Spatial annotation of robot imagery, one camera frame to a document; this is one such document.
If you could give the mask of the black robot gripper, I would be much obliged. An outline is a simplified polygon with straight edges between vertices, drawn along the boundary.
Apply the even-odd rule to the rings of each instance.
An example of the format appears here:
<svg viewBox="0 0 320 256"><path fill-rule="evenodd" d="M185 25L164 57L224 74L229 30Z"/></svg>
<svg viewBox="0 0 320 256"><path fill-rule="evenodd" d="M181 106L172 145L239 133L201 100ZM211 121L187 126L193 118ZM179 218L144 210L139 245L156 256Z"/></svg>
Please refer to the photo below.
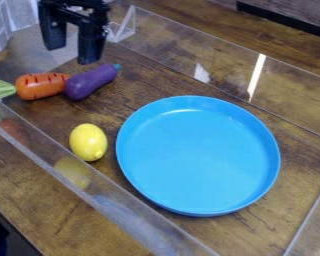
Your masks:
<svg viewBox="0 0 320 256"><path fill-rule="evenodd" d="M73 11L74 7L89 10L88 16ZM78 56L81 65L101 58L108 31L105 29L110 6L104 0L38 0L38 21L44 45L56 50L66 44L66 23L78 23Z"/></svg>

